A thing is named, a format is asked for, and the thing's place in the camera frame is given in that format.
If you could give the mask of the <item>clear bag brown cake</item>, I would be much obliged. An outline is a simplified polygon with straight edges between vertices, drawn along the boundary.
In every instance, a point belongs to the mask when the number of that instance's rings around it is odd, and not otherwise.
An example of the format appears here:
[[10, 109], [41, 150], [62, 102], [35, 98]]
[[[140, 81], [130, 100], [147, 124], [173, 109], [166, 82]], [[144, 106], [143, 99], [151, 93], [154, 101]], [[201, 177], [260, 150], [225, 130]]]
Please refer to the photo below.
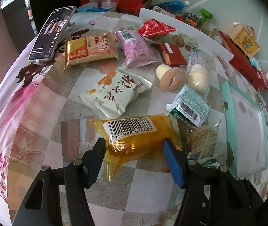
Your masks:
[[188, 134], [188, 160], [197, 161], [204, 167], [216, 169], [220, 165], [217, 151], [220, 121], [214, 126], [202, 125]]

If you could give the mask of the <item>yellow snack pack with barcode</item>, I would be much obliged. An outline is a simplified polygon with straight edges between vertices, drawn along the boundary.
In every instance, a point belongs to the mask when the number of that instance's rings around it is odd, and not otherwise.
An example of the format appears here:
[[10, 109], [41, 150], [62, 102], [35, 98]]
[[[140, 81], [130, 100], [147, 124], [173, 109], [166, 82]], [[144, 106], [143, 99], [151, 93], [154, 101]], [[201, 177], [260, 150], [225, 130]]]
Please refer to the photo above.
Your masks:
[[171, 139], [182, 150], [168, 113], [122, 119], [90, 119], [92, 126], [105, 139], [104, 174], [110, 181], [123, 164], [144, 156], [163, 157], [163, 142]]

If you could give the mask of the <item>white snack bag orange print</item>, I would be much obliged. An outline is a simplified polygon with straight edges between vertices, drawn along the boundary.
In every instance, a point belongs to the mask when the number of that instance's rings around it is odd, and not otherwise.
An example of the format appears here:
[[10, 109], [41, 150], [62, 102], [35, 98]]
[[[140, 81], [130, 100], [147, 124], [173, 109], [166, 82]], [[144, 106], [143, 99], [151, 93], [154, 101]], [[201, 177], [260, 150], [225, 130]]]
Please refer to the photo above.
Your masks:
[[103, 119], [116, 119], [137, 96], [152, 88], [153, 84], [127, 69], [118, 67], [79, 97]]

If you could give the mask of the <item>teal silver snack pack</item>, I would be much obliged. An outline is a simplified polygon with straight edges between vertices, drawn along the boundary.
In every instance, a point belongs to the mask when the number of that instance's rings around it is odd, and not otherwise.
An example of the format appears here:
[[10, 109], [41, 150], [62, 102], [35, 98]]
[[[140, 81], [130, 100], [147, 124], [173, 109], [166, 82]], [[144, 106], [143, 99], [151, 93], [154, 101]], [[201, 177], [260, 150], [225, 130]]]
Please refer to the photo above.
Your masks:
[[210, 107], [189, 85], [184, 85], [171, 104], [166, 104], [170, 113], [174, 108], [188, 118], [195, 127], [200, 127], [207, 120]]

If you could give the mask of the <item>clear bag round bun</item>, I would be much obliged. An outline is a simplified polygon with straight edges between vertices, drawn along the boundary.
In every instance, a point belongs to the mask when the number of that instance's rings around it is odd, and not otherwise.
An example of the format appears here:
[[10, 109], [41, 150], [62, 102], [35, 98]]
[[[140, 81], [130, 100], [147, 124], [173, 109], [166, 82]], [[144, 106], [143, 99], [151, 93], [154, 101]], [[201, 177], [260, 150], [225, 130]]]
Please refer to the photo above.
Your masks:
[[187, 64], [181, 66], [186, 73], [186, 81], [195, 92], [205, 95], [210, 89], [209, 68], [202, 52], [195, 50], [188, 57]]

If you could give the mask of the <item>jelly cup pudding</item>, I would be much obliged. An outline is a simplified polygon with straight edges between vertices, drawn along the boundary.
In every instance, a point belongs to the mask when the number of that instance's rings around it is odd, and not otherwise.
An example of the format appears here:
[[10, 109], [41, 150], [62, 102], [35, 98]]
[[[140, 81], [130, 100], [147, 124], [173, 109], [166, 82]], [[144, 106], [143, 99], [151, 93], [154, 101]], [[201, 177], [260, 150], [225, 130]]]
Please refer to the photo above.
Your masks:
[[159, 88], [162, 92], [170, 92], [181, 86], [186, 79], [185, 71], [179, 67], [170, 67], [160, 64], [155, 70], [159, 80]]

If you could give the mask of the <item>orange cream biscuit pack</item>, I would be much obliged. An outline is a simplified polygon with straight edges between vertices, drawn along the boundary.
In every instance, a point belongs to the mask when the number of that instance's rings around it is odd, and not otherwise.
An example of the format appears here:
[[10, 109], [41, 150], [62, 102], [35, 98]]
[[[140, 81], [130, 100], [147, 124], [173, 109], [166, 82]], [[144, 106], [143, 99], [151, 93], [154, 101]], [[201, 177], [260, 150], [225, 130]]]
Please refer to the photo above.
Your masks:
[[65, 42], [64, 70], [74, 65], [104, 59], [120, 59], [112, 31], [101, 35], [79, 35], [76, 39], [69, 37]]

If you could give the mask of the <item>pink snack bag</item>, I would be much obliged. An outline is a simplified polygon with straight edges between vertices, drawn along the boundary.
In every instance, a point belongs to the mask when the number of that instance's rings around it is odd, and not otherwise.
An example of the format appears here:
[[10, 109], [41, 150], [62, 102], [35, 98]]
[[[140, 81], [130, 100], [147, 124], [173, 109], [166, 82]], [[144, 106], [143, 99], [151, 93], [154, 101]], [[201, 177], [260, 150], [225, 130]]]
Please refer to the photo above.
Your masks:
[[136, 30], [115, 31], [114, 35], [122, 46], [128, 69], [146, 66], [157, 61], [152, 50]]

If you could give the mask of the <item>dark red snack pack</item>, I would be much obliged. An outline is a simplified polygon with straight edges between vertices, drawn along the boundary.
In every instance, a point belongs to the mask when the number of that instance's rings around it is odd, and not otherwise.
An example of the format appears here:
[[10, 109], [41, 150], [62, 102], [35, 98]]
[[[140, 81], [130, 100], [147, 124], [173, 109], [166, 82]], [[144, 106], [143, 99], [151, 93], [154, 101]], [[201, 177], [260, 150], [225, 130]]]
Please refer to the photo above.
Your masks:
[[170, 67], [187, 66], [187, 61], [184, 59], [178, 46], [166, 42], [158, 42], [151, 44], [157, 48], [164, 63]]

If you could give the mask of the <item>red triangular snack bag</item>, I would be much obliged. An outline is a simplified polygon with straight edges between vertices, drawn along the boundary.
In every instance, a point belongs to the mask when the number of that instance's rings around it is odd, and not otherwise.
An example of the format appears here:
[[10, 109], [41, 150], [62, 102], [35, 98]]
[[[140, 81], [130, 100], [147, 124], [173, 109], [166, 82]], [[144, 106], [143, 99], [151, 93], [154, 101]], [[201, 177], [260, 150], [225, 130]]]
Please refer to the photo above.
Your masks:
[[177, 29], [174, 27], [159, 22], [156, 19], [150, 19], [142, 25], [138, 33], [145, 38], [156, 40], [175, 31]]

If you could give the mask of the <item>green white biscuit pack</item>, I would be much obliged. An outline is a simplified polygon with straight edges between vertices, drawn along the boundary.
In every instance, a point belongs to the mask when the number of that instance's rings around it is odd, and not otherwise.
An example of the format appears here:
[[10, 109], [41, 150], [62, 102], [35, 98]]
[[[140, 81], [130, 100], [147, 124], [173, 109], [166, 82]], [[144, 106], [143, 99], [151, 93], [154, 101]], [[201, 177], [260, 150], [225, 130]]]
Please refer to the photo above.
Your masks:
[[180, 111], [178, 111], [176, 108], [174, 108], [171, 112], [171, 115], [173, 115], [176, 119], [180, 120], [181, 122], [186, 123], [187, 125], [191, 125], [194, 127], [195, 125], [188, 119], [186, 118]]

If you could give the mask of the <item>patterned tablecloth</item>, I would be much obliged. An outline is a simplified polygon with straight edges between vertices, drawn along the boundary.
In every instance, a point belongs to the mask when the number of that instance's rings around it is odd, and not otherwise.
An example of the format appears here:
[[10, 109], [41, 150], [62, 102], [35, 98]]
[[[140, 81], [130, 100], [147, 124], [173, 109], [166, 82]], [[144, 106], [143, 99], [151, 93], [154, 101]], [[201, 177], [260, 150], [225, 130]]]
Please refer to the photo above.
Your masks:
[[[91, 29], [87, 35], [103, 34], [109, 30], [126, 30], [140, 26], [142, 17], [107, 12], [78, 13], [71, 21], [77, 30]], [[21, 89], [24, 80], [17, 83], [17, 74], [29, 65], [27, 57], [33, 42], [23, 50], [6, 74], [0, 87], [0, 110]], [[228, 62], [215, 52], [207, 53], [212, 80], [209, 95], [211, 110], [209, 125], [221, 120], [218, 148], [226, 145], [226, 119], [220, 84], [229, 80], [246, 92], [255, 101], [255, 89]], [[98, 80], [106, 76], [107, 66], [119, 67], [120, 61], [108, 60], [80, 64], [63, 71], [63, 59], [47, 66], [33, 77], [33, 83], [17, 95], [25, 93], [25, 102], [8, 120], [6, 131], [0, 140], [0, 223], [11, 225], [27, 190], [41, 169], [49, 165], [52, 169], [68, 165], [92, 148], [100, 134], [86, 125], [86, 118], [94, 113], [81, 101], [80, 94], [90, 90]], [[153, 88], [137, 97], [125, 112], [125, 118], [165, 113], [177, 91], [163, 93], [159, 90], [155, 76], [157, 64], [153, 63], [132, 69], [137, 75], [153, 83]], [[12, 108], [0, 113], [0, 125]], [[124, 164], [111, 182], [99, 175], [99, 180], [86, 191], [87, 200], [96, 225], [173, 225], [182, 200], [183, 191], [173, 185], [172, 176], [166, 172], [163, 159], [150, 157]], [[268, 197], [268, 168], [251, 175], [250, 182], [264, 200]]]

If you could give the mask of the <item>large red gift box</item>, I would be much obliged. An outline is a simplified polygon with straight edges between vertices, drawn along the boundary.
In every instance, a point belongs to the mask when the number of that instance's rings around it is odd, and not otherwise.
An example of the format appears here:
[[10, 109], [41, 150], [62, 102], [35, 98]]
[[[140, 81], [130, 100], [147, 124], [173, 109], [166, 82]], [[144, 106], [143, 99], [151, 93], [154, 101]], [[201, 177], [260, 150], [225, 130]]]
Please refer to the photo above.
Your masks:
[[266, 79], [266, 75], [251, 65], [249, 58], [227, 35], [225, 35], [222, 31], [219, 31], [219, 34], [234, 55], [234, 58], [230, 60], [230, 64], [238, 72], [240, 72], [257, 91], [268, 92], [268, 81]]

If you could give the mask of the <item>clear plastic container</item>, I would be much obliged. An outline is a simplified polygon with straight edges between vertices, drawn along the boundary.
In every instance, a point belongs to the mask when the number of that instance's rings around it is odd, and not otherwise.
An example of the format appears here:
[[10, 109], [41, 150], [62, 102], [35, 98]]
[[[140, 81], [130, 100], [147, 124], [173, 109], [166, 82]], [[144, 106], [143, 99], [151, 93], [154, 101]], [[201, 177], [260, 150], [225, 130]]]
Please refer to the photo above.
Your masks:
[[119, 0], [89, 0], [77, 8], [77, 12], [115, 12], [118, 3]]

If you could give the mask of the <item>small snack card box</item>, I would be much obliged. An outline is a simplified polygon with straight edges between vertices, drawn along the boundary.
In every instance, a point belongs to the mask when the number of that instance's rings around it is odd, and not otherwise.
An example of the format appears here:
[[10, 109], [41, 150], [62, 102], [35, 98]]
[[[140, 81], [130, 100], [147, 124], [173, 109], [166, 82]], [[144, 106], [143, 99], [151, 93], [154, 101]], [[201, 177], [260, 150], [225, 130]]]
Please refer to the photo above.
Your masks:
[[164, 15], [167, 15], [169, 17], [175, 18], [175, 15], [174, 14], [166, 11], [165, 9], [163, 9], [163, 8], [161, 8], [159, 6], [154, 6], [153, 9], [152, 9], [152, 11], [155, 11], [155, 12], [158, 12], [160, 14], [164, 14]]

